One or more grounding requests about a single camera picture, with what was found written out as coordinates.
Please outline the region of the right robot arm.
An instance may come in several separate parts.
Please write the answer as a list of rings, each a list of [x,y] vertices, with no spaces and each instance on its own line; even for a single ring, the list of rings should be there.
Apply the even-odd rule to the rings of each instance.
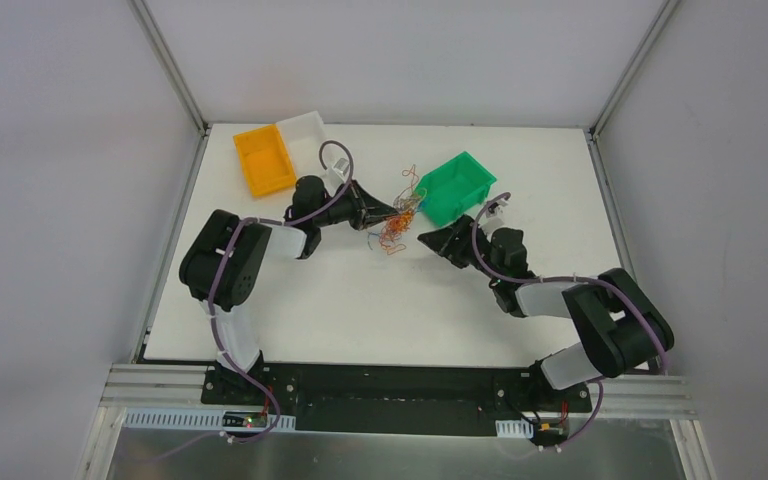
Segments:
[[[569,387],[620,376],[675,344],[660,311],[622,268],[595,278],[539,277],[529,267],[523,231],[500,227],[486,235],[468,215],[418,240],[455,267],[471,266],[486,274],[503,312],[572,322],[577,343],[533,366],[536,376],[529,380],[527,393],[540,409],[563,402]]]

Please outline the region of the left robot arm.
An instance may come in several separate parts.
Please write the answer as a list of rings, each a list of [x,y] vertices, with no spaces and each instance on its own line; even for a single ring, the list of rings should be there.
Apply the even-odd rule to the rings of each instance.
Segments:
[[[262,349],[246,302],[267,258],[304,260],[319,246],[322,229],[340,223],[357,231],[381,224],[398,210],[378,200],[355,180],[328,193],[316,176],[297,180],[283,220],[241,218],[218,209],[185,254],[179,279],[207,315],[216,361],[230,371],[226,389],[241,404],[253,404],[266,388],[252,369]]]

